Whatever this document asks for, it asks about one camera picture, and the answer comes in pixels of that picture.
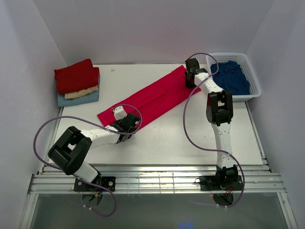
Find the white wall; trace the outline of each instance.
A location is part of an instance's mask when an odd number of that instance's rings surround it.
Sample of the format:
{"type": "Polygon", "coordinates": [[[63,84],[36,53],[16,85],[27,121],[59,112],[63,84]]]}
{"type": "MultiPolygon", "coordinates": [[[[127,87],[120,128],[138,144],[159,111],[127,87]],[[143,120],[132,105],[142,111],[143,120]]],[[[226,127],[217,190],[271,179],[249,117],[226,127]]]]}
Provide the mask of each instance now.
{"type": "Polygon", "coordinates": [[[274,0],[33,0],[68,64],[246,52],[274,0]]]}
{"type": "Polygon", "coordinates": [[[0,228],[16,229],[39,165],[34,134],[57,112],[53,69],[66,63],[32,0],[0,0],[0,31],[0,228]]]}
{"type": "Polygon", "coordinates": [[[247,55],[262,87],[250,107],[263,148],[305,228],[305,2],[275,0],[247,55]]]}

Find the beige cloth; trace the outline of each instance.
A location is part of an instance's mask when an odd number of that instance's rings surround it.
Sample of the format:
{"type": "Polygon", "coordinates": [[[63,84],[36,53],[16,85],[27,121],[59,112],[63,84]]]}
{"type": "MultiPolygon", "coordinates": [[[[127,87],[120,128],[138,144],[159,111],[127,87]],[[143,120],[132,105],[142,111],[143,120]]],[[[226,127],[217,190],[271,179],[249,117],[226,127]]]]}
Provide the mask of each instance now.
{"type": "Polygon", "coordinates": [[[97,85],[95,87],[89,87],[87,89],[84,90],[80,90],[78,92],[72,92],[72,93],[67,93],[65,94],[65,99],[76,99],[76,98],[80,98],[83,97],[87,94],[91,94],[93,92],[98,91],[99,88],[97,87],[97,85]]]}

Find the white laundry basket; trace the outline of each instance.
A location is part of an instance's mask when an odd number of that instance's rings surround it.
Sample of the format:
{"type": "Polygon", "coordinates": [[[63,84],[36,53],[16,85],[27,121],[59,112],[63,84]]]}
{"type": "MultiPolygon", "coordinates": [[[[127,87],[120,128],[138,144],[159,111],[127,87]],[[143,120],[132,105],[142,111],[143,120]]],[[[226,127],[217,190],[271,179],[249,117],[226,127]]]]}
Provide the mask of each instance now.
{"type": "MultiPolygon", "coordinates": [[[[253,97],[259,97],[261,95],[261,88],[258,84],[257,77],[253,71],[253,68],[250,64],[248,57],[243,53],[234,53],[234,52],[219,52],[211,53],[211,55],[219,62],[224,63],[228,61],[236,61],[244,75],[246,76],[248,82],[250,83],[250,95],[233,95],[233,102],[245,102],[253,97]]],[[[215,61],[210,57],[206,56],[206,64],[208,65],[208,73],[211,74],[211,65],[215,61]]]]}

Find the red towel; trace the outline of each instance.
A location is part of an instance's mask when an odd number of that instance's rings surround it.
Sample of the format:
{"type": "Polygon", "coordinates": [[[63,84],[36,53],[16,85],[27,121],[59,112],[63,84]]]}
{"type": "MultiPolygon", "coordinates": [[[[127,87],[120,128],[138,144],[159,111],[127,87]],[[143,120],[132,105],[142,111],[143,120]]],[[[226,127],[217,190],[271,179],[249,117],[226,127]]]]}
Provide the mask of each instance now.
{"type": "Polygon", "coordinates": [[[54,70],[59,94],[78,92],[99,84],[99,68],[94,68],[90,59],[66,68],[54,70]]]}
{"type": "MultiPolygon", "coordinates": [[[[115,117],[112,113],[115,106],[130,104],[138,108],[142,113],[143,123],[141,128],[145,127],[188,98],[192,89],[185,87],[185,71],[186,69],[183,66],[178,67],[160,80],[98,114],[98,118],[104,126],[107,126],[115,122],[115,117]]],[[[127,113],[135,112],[131,107],[126,106],[124,109],[127,113]]]]}

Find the blue folded cloth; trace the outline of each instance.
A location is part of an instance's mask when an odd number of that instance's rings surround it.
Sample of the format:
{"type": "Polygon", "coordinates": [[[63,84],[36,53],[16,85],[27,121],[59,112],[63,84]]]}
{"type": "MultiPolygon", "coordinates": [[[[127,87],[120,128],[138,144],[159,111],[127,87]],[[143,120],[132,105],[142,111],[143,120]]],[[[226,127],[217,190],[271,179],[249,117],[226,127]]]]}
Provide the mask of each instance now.
{"type": "MultiPolygon", "coordinates": [[[[217,65],[211,65],[211,72],[217,70],[217,65]]],[[[224,90],[232,91],[233,95],[249,95],[250,84],[243,74],[240,65],[235,61],[219,63],[219,72],[213,75],[214,82],[224,90]]]]}
{"type": "Polygon", "coordinates": [[[64,94],[58,94],[57,95],[57,102],[58,106],[64,107],[64,106],[76,106],[80,104],[87,104],[91,102],[95,102],[99,100],[100,96],[100,84],[101,84],[101,75],[99,75],[99,90],[96,92],[93,92],[91,94],[87,94],[83,97],[77,98],[77,99],[65,99],[64,94]]]}

